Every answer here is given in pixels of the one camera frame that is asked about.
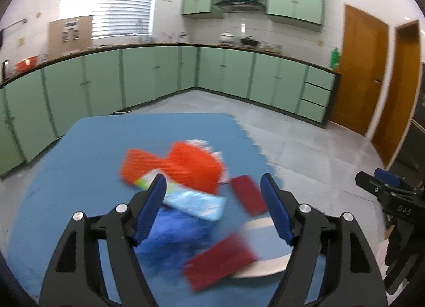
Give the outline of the blue white paper bowl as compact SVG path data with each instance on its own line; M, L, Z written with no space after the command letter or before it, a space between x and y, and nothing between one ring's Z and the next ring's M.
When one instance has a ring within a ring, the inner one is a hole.
M292 247L281 239L271 217L246 222L239 231L257 260L235 272L232 278L246 279L275 275L283 272L290 259Z

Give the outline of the blue plastic bag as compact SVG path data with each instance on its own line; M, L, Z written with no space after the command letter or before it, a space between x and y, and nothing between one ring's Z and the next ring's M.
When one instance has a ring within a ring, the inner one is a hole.
M173 208L162 207L148 238L136 255L155 271L179 271L197 253L213 242L215 224Z

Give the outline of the dark red sponge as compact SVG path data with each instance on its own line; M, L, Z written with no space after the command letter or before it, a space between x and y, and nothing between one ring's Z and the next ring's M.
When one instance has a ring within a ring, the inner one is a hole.
M258 216L267 212L261 192L249 175L234 177L230 184L233 193L250 216Z

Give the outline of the dark red cloth pad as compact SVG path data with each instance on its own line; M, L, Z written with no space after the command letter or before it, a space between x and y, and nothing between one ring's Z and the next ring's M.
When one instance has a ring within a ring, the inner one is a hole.
M258 260L241 235L232 233L184 264L184 276L194 292L203 291Z

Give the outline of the light blue snack packet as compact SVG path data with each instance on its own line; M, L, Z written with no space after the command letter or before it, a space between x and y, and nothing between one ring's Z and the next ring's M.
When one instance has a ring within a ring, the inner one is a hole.
M190 216L216 222L223 215L226 197L176 187L167 189L163 204Z

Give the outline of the pink white wrapper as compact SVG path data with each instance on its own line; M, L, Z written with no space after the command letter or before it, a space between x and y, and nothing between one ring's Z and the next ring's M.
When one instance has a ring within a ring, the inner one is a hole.
M230 182L230 174L228 171L228 167L224 162L222 152L214 151L207 141L201 139L189 139L186 140L185 143L189 144L190 146L197 147L210 154L217 162L219 162L223 166L223 170L219 178L219 183L226 184Z

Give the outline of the orange mesh bag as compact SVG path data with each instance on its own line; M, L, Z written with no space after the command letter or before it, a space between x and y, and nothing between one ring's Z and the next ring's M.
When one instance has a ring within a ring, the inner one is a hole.
M216 195L223 166L207 152L177 141L166 157L141 149L129 149L120 168L120 177L133 185L138 178L154 169L163 170L181 185Z

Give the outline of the green white wrapper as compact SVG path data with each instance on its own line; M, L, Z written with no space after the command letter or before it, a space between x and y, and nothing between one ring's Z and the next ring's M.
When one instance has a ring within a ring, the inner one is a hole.
M161 174L166 179L166 194L173 193L179 189L179 184L169 177L163 170L154 169L145 173L142 177L138 178L133 184L142 190L148 190L148 187L154 181L157 174Z

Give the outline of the wooden door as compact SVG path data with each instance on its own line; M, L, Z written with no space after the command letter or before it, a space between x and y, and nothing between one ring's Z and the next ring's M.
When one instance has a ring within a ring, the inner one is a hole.
M421 32L418 20L396 28L395 54L387 98L372 145L384 167L395 159L416 105L421 74Z
M362 136L380 95L388 57L386 23L356 7L344 8L344 39L331 121Z

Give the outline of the blue foam table mat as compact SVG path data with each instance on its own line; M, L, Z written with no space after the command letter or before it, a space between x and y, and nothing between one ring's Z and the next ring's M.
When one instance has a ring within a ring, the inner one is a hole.
M250 175L259 184L273 168L233 116L171 113L97 116L77 121L48 152L30 184L16 216L7 264L31 296L38 296L45 271L67 223L76 211L98 216L127 203L138 191L120 178L121 164L131 148L165 157L177 141L201 139L222 152L231 177ZM222 219L213 232L213 244L240 230L252 218L228 185ZM136 254L159 306L267 306L283 272L267 277L227 278L193 293L183 274L155 272L142 254Z

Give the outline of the green bottle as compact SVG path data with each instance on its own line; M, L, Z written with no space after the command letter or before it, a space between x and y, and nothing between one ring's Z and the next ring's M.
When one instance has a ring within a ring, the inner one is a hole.
M330 68L333 70L337 70L340 64L340 52L339 48L335 47L331 52L331 60L330 60Z

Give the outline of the white cooking pot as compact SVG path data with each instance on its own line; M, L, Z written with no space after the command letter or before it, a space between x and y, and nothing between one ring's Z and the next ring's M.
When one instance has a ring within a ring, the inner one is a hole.
M226 31L220 35L219 42L221 45L234 45L235 37L229 31Z

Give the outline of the range hood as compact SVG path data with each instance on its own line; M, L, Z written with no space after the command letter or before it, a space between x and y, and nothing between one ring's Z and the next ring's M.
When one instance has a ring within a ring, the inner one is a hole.
M225 0L215 4L224 12L266 12L266 6L253 0Z

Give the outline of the brown cardboard box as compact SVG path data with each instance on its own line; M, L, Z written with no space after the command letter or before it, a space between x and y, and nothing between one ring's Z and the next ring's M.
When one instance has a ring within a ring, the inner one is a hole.
M48 59L57 59L69 52L81 52L92 45L93 16L55 20L48 26Z

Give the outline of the wall towel rail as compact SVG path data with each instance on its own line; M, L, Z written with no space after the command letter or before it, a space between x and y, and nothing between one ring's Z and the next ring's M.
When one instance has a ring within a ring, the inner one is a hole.
M4 27L4 28L2 28L1 29L1 31L5 31L5 30L7 30L7 29L9 29L9 28L12 28L13 26L16 26L16 25L18 25L18 24L26 24L28 22L28 19L27 18L23 18L23 19L21 19L21 20L18 20L18 21L16 21L16 22L14 22L14 23L12 23L12 24L10 24L10 25L8 25L8 26L6 26L6 27Z

